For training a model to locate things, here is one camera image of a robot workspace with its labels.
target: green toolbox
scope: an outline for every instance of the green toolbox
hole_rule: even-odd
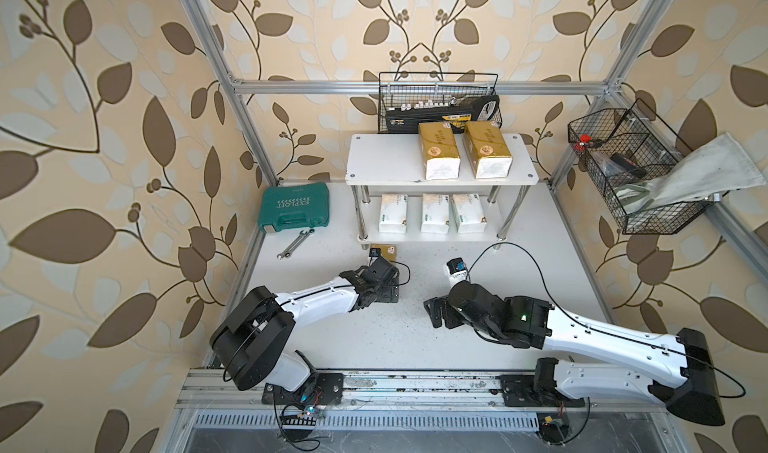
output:
[[[327,227],[330,217],[328,186],[314,182],[302,186],[272,186],[264,192],[259,228],[264,233],[283,229]]]

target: black mounting plate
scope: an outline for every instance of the black mounting plate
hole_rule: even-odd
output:
[[[341,403],[341,396],[344,392],[344,375],[341,373],[319,373],[316,388],[322,391],[320,400],[317,402],[318,405],[338,405]],[[294,405],[299,403],[295,394],[285,390],[282,386],[267,385],[261,396],[261,402],[263,405],[272,405],[274,399],[278,405]]]
[[[544,406],[557,408],[562,401],[566,408],[585,406],[584,399],[573,400],[558,391],[541,394],[533,390],[533,375],[501,375],[504,406]]]

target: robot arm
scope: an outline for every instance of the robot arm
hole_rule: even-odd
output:
[[[210,346],[239,390],[266,380],[295,391],[310,377],[312,365],[300,354],[283,353],[293,330],[372,303],[397,303],[398,279],[397,267],[379,257],[297,292],[275,295],[259,286],[226,317]]]
[[[470,325],[489,341],[587,355],[609,365],[540,359],[534,385],[570,399],[610,396],[664,403],[702,425],[723,425],[720,396],[704,334],[683,328],[656,335],[587,319],[529,296],[501,299],[466,281],[466,265],[446,265],[447,296],[424,303],[435,328]]]

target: black wire basket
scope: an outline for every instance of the black wire basket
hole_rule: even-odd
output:
[[[674,235],[713,202],[676,202],[627,213],[614,192],[619,186],[666,175],[683,156],[667,149],[653,134],[644,113],[651,109],[645,106],[639,110],[635,101],[629,109],[607,108],[573,120],[568,124],[568,142],[579,158],[579,169],[589,174],[623,234]],[[678,141],[688,147],[688,151],[693,150],[666,121],[656,117],[677,136]],[[582,135],[589,135],[590,141],[583,141]],[[630,171],[606,175],[594,159],[593,152],[601,152],[608,157],[619,153],[637,166],[631,167]],[[642,178],[638,177],[640,172],[643,173]]]
[[[464,132],[470,120],[501,127],[498,98],[489,98],[497,80],[491,73],[379,73],[379,132],[414,134],[419,123],[436,121],[450,122],[453,132]]]

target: white cloth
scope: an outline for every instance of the white cloth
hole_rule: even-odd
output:
[[[724,132],[686,156],[666,175],[620,186],[615,192],[624,210],[632,213],[765,184],[763,173],[744,148]]]

